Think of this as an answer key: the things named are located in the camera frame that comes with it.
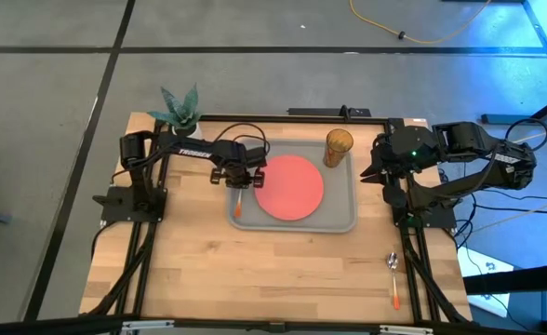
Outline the black bar bracket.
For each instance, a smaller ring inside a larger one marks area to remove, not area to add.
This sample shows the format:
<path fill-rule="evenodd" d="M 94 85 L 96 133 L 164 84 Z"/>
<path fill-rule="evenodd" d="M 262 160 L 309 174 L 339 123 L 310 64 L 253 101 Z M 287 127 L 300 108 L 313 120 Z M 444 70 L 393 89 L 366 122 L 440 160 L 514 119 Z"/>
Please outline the black bar bracket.
<path fill-rule="evenodd" d="M 289 115 L 302 115 L 302 116 L 341 116 L 346 117 L 370 117 L 371 112 L 369 109 L 363 108 L 349 108 L 340 107 L 334 108 L 289 108 L 287 110 Z"/>

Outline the metal spoon orange handle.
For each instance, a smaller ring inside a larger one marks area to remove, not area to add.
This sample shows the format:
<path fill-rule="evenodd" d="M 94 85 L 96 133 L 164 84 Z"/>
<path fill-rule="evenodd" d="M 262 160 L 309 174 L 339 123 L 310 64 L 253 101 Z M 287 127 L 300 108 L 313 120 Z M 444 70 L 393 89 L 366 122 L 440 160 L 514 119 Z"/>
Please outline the metal spoon orange handle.
<path fill-rule="evenodd" d="M 386 264 L 389 268 L 392 276 L 392 285 L 393 285 L 393 306 L 395 310 L 400 309 L 399 294 L 397 290 L 397 281 L 396 281 L 396 269 L 398 264 L 397 254 L 392 252 L 386 258 Z"/>

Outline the green snake plant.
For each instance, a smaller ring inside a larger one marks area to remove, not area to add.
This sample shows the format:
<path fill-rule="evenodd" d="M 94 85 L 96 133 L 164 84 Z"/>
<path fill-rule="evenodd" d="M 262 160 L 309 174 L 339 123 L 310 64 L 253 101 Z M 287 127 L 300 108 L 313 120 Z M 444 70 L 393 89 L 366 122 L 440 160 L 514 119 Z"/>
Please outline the green snake plant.
<path fill-rule="evenodd" d="M 186 93 L 183 100 L 176 98 L 164 87 L 160 87 L 160 91 L 167 111 L 149 111 L 149 116 L 170 124 L 174 129 L 190 129 L 198 123 L 201 113 L 197 110 L 199 94 L 196 85 Z"/>

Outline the white plant pot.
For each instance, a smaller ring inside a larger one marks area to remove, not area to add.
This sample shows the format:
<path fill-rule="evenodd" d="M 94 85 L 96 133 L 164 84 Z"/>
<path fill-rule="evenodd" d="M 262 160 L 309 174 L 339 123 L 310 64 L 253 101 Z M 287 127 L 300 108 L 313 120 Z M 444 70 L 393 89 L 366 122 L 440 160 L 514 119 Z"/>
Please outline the white plant pot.
<path fill-rule="evenodd" d="M 172 133 L 176 136 L 191 138 L 196 140 L 202 140 L 204 138 L 203 132 L 198 123 L 188 128 L 172 128 Z"/>

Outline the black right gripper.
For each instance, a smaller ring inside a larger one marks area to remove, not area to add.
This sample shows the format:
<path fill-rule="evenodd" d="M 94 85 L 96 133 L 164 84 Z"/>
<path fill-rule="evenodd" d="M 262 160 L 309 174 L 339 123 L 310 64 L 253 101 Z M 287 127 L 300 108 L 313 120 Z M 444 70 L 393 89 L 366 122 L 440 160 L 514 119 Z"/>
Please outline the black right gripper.
<path fill-rule="evenodd" d="M 437 135 L 436 147 L 430 152 L 418 152 L 414 157 L 400 158 L 393 153 L 392 135 L 381 134 L 371 150 L 371 165 L 361 174 L 362 183 L 385 183 L 386 174 L 404 178 L 408 173 L 420 173 L 426 168 L 435 166 L 440 161 L 440 145 Z M 400 183 L 389 182 L 383 186 L 383 200 L 393 208 L 407 206 L 407 194 Z"/>

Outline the grey plastic tray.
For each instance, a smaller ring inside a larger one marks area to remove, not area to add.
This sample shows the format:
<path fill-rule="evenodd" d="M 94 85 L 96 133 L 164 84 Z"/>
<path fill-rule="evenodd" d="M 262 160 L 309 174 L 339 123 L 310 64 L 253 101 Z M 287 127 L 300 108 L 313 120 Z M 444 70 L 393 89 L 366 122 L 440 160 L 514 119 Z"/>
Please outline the grey plastic tray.
<path fill-rule="evenodd" d="M 275 156 L 293 154 L 311 161 L 321 172 L 324 181 L 323 201 L 317 210 L 299 221 L 282 221 L 267 214 L 257 203 L 250 186 L 243 189 L 243 213 L 234 216 L 239 189 L 226 190 L 226 213 L 232 226 L 244 230 L 289 231 L 341 234 L 350 231 L 357 222 L 357 201 L 355 195 L 354 160 L 347 153 L 337 167 L 324 164 L 325 141 L 269 140 L 268 161 Z"/>

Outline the black front crossbar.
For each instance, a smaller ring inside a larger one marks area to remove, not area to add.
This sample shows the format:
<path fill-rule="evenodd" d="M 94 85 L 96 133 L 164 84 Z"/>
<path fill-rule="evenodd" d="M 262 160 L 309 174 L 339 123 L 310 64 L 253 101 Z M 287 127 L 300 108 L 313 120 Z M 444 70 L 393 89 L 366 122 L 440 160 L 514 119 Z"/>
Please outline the black front crossbar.
<path fill-rule="evenodd" d="M 390 323 L 317 323 L 297 321 L 230 321 L 202 319 L 141 319 L 136 315 L 81 315 L 78 317 L 20 321 L 0 324 L 0 335 L 98 335 L 113 331 L 122 331 L 122 324 L 136 320 L 174 320 L 173 328 L 223 328 L 260 330 L 273 334 L 290 331 L 345 331 L 365 332 L 379 335 L 380 325 L 397 325 Z M 547 335 L 537 331 L 511 330 L 502 328 L 481 327 L 475 323 L 445 323 L 437 321 L 420 321 L 411 326 L 432 328 L 434 335 Z"/>

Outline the silver metal bracket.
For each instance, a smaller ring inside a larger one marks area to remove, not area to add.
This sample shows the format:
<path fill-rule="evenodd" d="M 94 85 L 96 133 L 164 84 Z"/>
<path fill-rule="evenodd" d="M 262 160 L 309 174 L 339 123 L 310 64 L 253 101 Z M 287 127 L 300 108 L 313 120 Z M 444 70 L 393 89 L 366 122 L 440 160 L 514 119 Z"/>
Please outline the silver metal bracket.
<path fill-rule="evenodd" d="M 174 320 L 136 320 L 126 321 L 122 324 L 122 331 L 141 331 L 147 329 L 173 328 Z"/>
<path fill-rule="evenodd" d="M 379 335 L 434 335 L 432 328 L 380 325 Z"/>

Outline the amber faceted plastic cup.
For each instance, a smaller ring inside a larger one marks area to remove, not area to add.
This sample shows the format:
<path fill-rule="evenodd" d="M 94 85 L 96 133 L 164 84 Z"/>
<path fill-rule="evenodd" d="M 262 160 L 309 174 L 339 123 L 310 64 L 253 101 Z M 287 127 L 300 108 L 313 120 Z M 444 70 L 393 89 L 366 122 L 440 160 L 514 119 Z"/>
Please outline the amber faceted plastic cup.
<path fill-rule="evenodd" d="M 324 164 L 328 168 L 337 167 L 353 146 L 354 138 L 349 131 L 342 128 L 332 129 L 326 137 Z"/>

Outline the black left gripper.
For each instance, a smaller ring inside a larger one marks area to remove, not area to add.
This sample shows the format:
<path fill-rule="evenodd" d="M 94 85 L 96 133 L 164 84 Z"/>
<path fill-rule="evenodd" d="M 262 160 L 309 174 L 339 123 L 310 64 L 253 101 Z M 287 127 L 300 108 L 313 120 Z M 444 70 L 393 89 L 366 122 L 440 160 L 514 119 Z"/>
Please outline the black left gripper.
<path fill-rule="evenodd" d="M 210 182 L 219 184 L 225 179 L 229 188 L 262 188 L 267 166 L 267 151 L 264 146 L 248 149 L 243 143 L 223 143 L 215 147 L 215 168 L 211 170 Z"/>

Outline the black side beam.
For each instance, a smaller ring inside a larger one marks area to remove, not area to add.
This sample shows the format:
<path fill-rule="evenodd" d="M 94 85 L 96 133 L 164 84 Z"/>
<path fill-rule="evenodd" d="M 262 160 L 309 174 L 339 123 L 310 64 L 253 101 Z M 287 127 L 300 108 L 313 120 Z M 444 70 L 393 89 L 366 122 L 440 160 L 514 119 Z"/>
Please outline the black side beam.
<path fill-rule="evenodd" d="M 547 266 L 463 278 L 469 295 L 547 290 Z"/>

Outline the round pink plate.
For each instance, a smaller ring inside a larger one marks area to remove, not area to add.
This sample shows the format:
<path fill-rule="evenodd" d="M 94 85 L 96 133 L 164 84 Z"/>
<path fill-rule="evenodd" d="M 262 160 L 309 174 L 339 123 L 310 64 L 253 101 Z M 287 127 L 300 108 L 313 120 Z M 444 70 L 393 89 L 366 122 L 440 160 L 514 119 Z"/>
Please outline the round pink plate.
<path fill-rule="evenodd" d="M 313 214 L 323 201 L 322 174 L 302 156 L 275 156 L 262 172 L 264 184 L 256 188 L 254 194 L 260 208 L 278 220 L 302 220 Z"/>

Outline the white printed box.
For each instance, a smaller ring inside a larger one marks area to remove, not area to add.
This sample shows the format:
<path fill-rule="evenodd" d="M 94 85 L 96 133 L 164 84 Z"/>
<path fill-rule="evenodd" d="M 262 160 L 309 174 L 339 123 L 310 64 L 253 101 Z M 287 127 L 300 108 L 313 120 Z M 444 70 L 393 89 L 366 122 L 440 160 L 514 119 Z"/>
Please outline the white printed box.
<path fill-rule="evenodd" d="M 467 247 L 458 250 L 458 261 L 463 277 L 474 275 L 488 275 L 495 273 L 509 273 L 514 267 L 504 261 L 489 257 Z M 499 317 L 505 318 L 508 314 L 510 294 L 467 295 L 468 303 Z"/>

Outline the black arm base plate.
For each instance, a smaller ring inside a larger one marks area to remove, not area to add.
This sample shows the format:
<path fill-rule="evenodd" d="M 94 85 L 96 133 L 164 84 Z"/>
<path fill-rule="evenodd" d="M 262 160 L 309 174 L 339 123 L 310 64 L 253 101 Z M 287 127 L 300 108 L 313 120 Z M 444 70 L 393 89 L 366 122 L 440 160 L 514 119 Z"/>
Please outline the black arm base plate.
<path fill-rule="evenodd" d="M 398 227 L 451 229 L 456 226 L 453 209 L 440 205 L 414 211 L 407 208 L 392 208 L 392 214 L 394 225 Z"/>
<path fill-rule="evenodd" d="M 167 190 L 151 188 L 149 191 L 129 187 L 110 187 L 107 195 L 93 195 L 102 206 L 101 219 L 107 222 L 161 221 L 164 217 Z"/>

